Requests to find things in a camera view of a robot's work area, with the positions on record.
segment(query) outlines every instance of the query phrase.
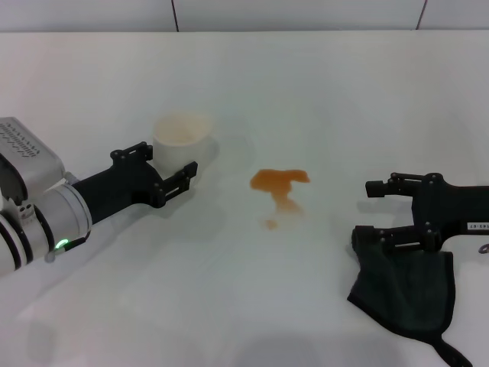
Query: white table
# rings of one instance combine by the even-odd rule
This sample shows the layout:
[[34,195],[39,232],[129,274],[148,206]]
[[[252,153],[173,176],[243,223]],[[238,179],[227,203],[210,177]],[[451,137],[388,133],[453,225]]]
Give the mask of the white table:
[[[173,111],[214,115],[192,193],[133,207],[89,243],[0,280],[2,366],[444,366],[346,301],[355,225],[408,225],[367,180],[489,182],[489,33],[2,34],[0,115],[88,177]],[[302,169],[304,219],[268,231],[261,168]],[[457,237],[445,339],[487,361],[489,256]]]

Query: orange liquid spill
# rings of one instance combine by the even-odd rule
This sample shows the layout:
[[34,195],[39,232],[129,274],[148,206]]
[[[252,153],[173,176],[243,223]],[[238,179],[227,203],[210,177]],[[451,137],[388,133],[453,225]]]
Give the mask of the orange liquid spill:
[[[308,183],[310,182],[307,172],[301,170],[277,171],[259,170],[250,181],[253,190],[260,190],[270,193],[275,202],[276,213],[298,213],[303,212],[302,208],[288,197],[292,191],[292,181]],[[265,222],[268,229],[278,227],[276,220],[269,219]]]

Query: white wall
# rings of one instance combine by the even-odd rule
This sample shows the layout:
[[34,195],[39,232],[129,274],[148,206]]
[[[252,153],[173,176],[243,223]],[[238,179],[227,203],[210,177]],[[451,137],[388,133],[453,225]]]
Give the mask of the white wall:
[[175,0],[181,31],[414,29],[424,0]]
[[428,0],[421,29],[488,29],[488,0]]
[[171,0],[0,0],[0,31],[175,31]]

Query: black cloth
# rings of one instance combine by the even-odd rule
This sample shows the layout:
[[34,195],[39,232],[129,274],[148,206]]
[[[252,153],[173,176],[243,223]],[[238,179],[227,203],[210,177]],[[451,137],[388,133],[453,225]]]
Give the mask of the black cloth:
[[392,333],[433,346],[449,366],[472,366],[442,339],[455,305],[451,252],[388,253],[380,241],[354,250],[360,273],[350,302]]

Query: paper cup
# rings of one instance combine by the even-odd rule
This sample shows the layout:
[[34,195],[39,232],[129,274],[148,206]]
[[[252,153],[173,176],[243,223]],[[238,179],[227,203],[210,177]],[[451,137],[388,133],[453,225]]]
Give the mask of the paper cup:
[[193,161],[199,164],[198,177],[205,166],[213,121],[192,113],[168,115],[153,130],[153,162],[162,174],[171,176]]

